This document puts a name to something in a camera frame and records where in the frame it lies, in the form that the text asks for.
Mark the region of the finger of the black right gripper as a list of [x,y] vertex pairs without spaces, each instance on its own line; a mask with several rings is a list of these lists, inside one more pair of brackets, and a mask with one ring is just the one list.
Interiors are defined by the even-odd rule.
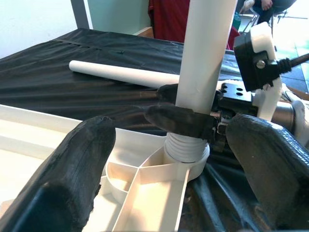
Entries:
[[163,85],[158,88],[156,95],[157,105],[176,105],[178,84]]
[[210,115],[175,105],[151,105],[144,111],[145,119],[169,133],[215,140],[218,120]]

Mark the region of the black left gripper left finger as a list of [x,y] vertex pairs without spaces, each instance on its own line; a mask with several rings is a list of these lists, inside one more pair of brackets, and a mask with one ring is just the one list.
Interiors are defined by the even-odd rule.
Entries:
[[38,167],[0,219],[3,232],[80,232],[89,220],[107,159],[112,119],[79,123]]

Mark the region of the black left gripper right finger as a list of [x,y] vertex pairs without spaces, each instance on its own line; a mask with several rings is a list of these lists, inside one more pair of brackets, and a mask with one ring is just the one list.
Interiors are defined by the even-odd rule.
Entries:
[[236,115],[226,138],[274,229],[309,229],[309,152],[284,127]]

